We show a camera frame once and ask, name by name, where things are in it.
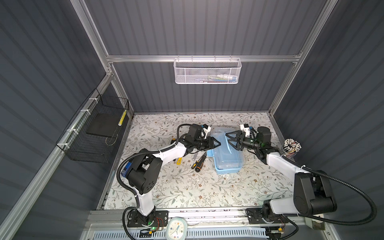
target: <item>black wire mesh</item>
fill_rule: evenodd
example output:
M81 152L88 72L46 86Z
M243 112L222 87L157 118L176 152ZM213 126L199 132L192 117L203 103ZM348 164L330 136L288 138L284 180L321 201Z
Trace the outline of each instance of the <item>black wire mesh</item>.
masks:
M112 137L88 134L87 129L98 114L119 116L120 119L124 112L126 115L128 114L128 110L128 99L98 95L98 97L93 100L88 110L81 110L82 117L73 130L66 129L63 132L62 136L66 131L70 131L67 141L58 142L56 144L71 160L108 163L115 144L119 144L117 138L123 124L119 126L119 124L116 123L116 128Z

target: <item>screwdriver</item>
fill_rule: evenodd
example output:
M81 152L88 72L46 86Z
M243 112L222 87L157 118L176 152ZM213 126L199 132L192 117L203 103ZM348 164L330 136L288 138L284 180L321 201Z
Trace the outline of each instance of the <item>screwdriver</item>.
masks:
M195 168L195 171L196 172L200 172L201 168L203 167L203 164L204 164L204 160L207 158L207 152L204 153L203 156L201 156L200 160L198 163L195 163L196 164L196 168Z

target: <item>clock face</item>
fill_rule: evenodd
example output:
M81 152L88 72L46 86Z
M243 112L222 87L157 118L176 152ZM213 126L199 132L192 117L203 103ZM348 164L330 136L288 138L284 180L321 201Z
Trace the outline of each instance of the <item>clock face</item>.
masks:
M187 230L184 223L180 220L173 220L170 223L168 223L169 228L167 235L170 239L176 239L181 240L183 239L184 233Z

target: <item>transparent toolbox lid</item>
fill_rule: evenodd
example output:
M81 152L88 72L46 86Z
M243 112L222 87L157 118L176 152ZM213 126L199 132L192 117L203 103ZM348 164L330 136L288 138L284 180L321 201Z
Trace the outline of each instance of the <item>transparent toolbox lid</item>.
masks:
M216 138L221 146L213 149L215 156L215 164L218 169L233 169L243 166L243 154L228 144L228 138L225 136L227 132L236 131L229 127L216 127L212 130L211 136Z

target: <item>black and orange screwdriver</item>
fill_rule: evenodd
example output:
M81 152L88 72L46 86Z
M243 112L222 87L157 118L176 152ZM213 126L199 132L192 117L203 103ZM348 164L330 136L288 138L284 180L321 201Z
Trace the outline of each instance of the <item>black and orange screwdriver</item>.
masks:
M205 152L203 154L203 156L201 156L200 160L197 162L195 162L192 166L192 169L194 169L195 167L195 171L196 172L200 172L201 168L203 167L203 164L204 164L204 160L207 158L207 152Z

